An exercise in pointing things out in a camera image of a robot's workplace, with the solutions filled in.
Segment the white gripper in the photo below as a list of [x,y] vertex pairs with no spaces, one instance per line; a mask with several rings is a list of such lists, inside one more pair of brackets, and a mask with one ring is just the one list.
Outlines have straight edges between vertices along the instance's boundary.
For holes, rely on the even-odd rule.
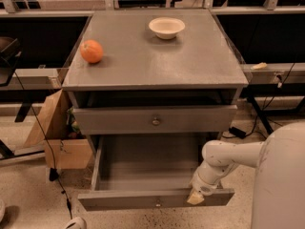
[[209,164],[201,164],[193,173],[190,184],[192,190],[187,198],[191,205],[197,205],[204,201],[204,196],[210,196],[214,193],[221,179],[222,172],[217,167]]

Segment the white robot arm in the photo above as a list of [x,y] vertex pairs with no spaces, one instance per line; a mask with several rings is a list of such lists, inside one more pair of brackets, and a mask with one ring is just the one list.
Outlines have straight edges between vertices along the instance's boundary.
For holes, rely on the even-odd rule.
[[233,144],[219,140],[202,148],[188,202],[201,203],[237,166],[255,168],[251,229],[305,229],[305,123],[296,122],[266,140]]

